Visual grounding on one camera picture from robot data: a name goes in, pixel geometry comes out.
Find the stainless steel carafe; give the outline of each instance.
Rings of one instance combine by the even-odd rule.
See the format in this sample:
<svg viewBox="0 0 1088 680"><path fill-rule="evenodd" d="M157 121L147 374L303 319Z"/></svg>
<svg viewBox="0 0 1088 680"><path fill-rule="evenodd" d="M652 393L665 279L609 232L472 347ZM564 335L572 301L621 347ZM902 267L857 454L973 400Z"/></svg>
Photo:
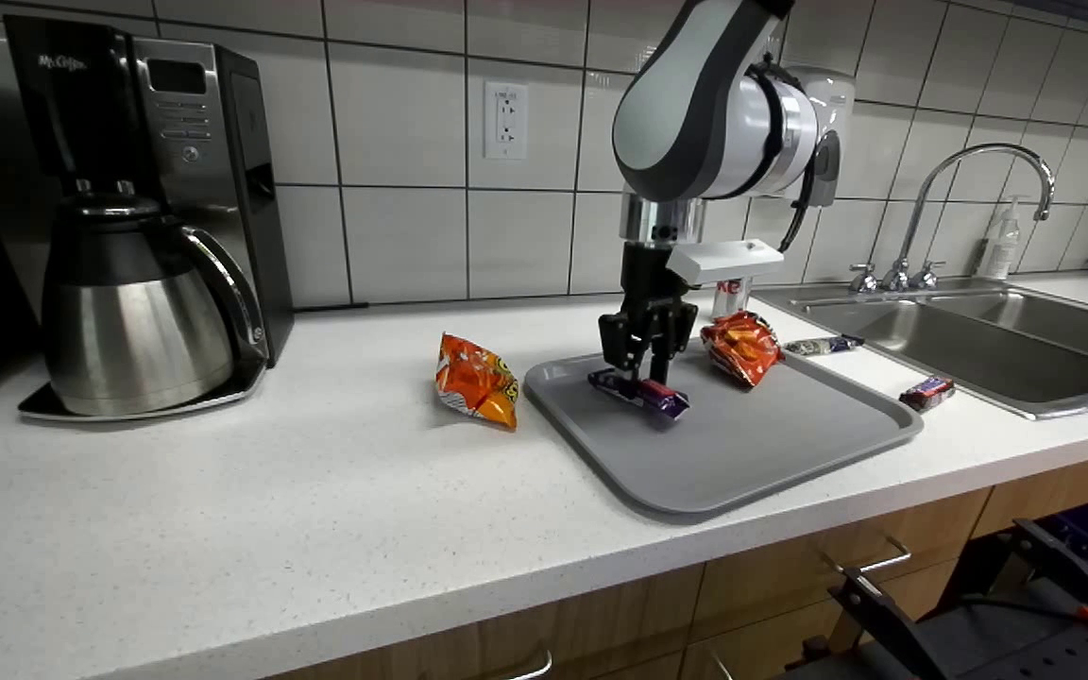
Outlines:
<svg viewBox="0 0 1088 680"><path fill-rule="evenodd" d="M40 329L52 391L82 417L175 410L267 357L239 266L147 202L59 213Z"/></svg>

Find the snack bag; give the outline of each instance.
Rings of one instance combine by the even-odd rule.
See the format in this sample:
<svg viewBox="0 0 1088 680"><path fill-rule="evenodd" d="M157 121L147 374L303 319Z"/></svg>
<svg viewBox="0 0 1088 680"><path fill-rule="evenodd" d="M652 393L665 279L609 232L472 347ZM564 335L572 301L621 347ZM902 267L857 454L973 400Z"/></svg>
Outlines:
<svg viewBox="0 0 1088 680"><path fill-rule="evenodd" d="M710 352L710 363L729 378L745 383L749 391L755 391L768 378L768 369L783 358L769 325L749 309L705 325L701 343Z"/></svg>
<svg viewBox="0 0 1088 680"><path fill-rule="evenodd" d="M436 397L444 410L458 410L472 419L494 424L514 431L514 400L519 400L519 383L505 369L505 363L478 347L468 343L465 335L443 334L438 339L438 368L436 368Z"/></svg>

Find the faucet handle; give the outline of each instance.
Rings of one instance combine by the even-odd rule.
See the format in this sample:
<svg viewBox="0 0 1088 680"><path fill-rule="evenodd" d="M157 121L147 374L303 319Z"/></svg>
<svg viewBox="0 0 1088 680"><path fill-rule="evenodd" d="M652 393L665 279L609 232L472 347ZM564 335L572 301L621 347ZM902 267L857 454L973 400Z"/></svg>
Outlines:
<svg viewBox="0 0 1088 680"><path fill-rule="evenodd" d="M852 291L852 296L881 291L875 266L849 266L849 271L857 271L857 277L846 283L846 291Z"/></svg>
<svg viewBox="0 0 1088 680"><path fill-rule="evenodd" d="M912 266L894 262L888 267L888 277L881 279L884 291L912 291L913 289L913 277L912 277Z"/></svg>
<svg viewBox="0 0 1088 680"><path fill-rule="evenodd" d="M919 279L913 279L913 291L932 291L938 289L938 266L948 266L948 262L924 262Z"/></svg>

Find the wooden cabinet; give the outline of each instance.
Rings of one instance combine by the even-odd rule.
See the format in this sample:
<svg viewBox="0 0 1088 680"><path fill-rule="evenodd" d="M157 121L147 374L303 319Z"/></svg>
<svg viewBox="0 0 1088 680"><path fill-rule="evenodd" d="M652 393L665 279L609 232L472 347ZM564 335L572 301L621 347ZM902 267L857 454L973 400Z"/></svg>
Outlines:
<svg viewBox="0 0 1088 680"><path fill-rule="evenodd" d="M982 503L987 490L957 494L944 503L705 565L696 635L718 635L821 604L823 590L834 581L831 565L875 565L894 553L888 536L912 549L912 565L875 575L881 581L957 565Z"/></svg>
<svg viewBox="0 0 1088 680"><path fill-rule="evenodd" d="M555 601L403 646L300 668L284 680L519 677L540 668L548 658L555 667L553 677L568 680L598 680L628 668L656 677L662 668L672 668L687 646L699 575L699 568L672 571L662 580Z"/></svg>
<svg viewBox="0 0 1088 680"><path fill-rule="evenodd" d="M973 536L1002 532L1015 518L1046 518L1083 503L1088 503L1088 466L1014 481L992 489L982 518L973 522Z"/></svg>
<svg viewBox="0 0 1088 680"><path fill-rule="evenodd" d="M482 680L540 668L564 680L723 680L779 677L801 641L827 635L839 604L831 565L873 565L888 544L912 560L875 581L924 616L970 536L1014 518L1046 518L1088 503L1088 466L957 494L873 522L796 536L705 568L555 601L403 646L288 674L288 680Z"/></svg>
<svg viewBox="0 0 1088 680"><path fill-rule="evenodd" d="M929 611L952 580L982 503L987 490L957 494L710 565L682 680L714 680L714 667L724 667L732 677L783 677L783 668L801 658L801 641L831 635L839 621L839 604L827 599L827 585L839 580L831 565L875 565L894 556L891 542L898 542L912 560L881 571L875 581L884 581L912 616Z"/></svg>

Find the sink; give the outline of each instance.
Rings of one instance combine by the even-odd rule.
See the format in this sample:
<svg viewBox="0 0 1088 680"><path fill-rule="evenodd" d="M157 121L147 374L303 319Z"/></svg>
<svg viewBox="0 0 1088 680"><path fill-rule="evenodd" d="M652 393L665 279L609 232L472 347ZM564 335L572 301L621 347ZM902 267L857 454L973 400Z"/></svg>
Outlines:
<svg viewBox="0 0 1088 680"><path fill-rule="evenodd" d="M1038 296L1005 296L1005 299L948 299L942 309L992 322L1029 335L1088 352L1088 309L1064 306Z"/></svg>
<svg viewBox="0 0 1088 680"><path fill-rule="evenodd" d="M1088 309L1014 291L760 296L1030 419L1088 411Z"/></svg>

